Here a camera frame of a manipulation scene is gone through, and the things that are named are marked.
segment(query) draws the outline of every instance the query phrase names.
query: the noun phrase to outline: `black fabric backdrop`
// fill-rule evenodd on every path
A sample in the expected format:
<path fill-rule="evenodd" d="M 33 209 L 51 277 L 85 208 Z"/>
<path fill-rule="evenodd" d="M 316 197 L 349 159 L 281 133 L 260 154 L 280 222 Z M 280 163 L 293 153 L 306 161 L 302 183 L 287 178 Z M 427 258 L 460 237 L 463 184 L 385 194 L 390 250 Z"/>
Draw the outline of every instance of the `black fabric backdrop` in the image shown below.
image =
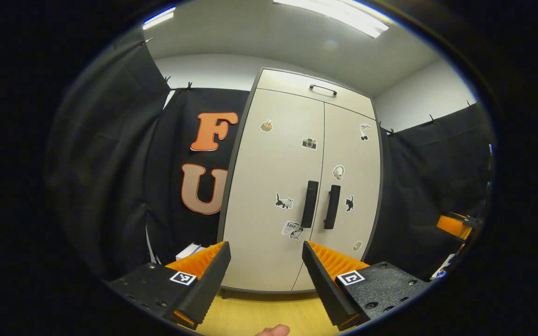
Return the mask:
<path fill-rule="evenodd" d="M 248 91 L 169 88 L 137 30 L 115 41 L 66 93 L 54 121 L 45 175 L 64 232 L 94 274 L 115 279 L 150 261 L 169 263 L 188 244 L 216 242 L 219 213 L 181 199 L 183 164 L 206 173 L 198 197 L 213 193 L 213 169 L 227 169 L 240 122 L 213 152 L 194 152 L 203 112 L 234 112 Z M 388 261 L 427 279 L 459 241 L 436 228 L 452 210 L 478 215 L 485 198 L 487 119 L 474 105 L 386 136 L 382 208 L 368 263 Z"/>

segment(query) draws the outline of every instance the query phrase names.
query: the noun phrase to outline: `black handle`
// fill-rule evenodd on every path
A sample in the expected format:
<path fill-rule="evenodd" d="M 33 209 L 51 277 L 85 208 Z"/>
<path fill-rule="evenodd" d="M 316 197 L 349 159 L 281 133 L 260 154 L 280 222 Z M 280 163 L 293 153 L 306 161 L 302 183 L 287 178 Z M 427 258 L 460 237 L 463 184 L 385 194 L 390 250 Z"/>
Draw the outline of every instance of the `black handle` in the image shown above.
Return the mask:
<path fill-rule="evenodd" d="M 338 94 L 337 91 L 335 91 L 335 90 L 331 90 L 331 89 L 327 89 L 326 87 L 322 87 L 322 86 L 318 86 L 318 85 L 314 85 L 314 84 L 310 85 L 310 89 L 311 89 L 311 90 L 312 90 L 313 87 L 320 87 L 321 89 L 329 90 L 329 91 L 333 92 L 333 95 L 334 95 L 334 96 L 335 96 L 336 94 Z"/>
<path fill-rule="evenodd" d="M 304 200 L 303 221 L 301 228 L 310 228 L 312 225 L 312 216 L 314 216 L 314 206 L 317 204 L 317 194 L 319 183 L 317 181 L 308 181 L 307 196 Z"/>
<path fill-rule="evenodd" d="M 340 186 L 332 184 L 331 191 L 329 191 L 329 206 L 327 206 L 327 217 L 325 217 L 326 230 L 333 229 L 335 224 L 335 216 L 338 214 L 338 205 L 340 203 Z"/>

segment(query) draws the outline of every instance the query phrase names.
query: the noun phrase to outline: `white cabinet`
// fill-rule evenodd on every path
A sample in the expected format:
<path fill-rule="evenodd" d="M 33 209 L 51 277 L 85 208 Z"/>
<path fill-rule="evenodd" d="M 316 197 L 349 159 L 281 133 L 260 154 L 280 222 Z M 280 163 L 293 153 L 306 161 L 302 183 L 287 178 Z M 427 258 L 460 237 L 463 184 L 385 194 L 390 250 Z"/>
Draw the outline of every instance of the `white cabinet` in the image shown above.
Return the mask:
<path fill-rule="evenodd" d="M 303 241 L 356 259 L 369 245 L 382 174 L 378 125 L 371 100 L 339 85 L 280 70 L 262 70 L 256 83 L 220 215 L 218 239 L 231 250 L 222 286 L 312 290 Z"/>

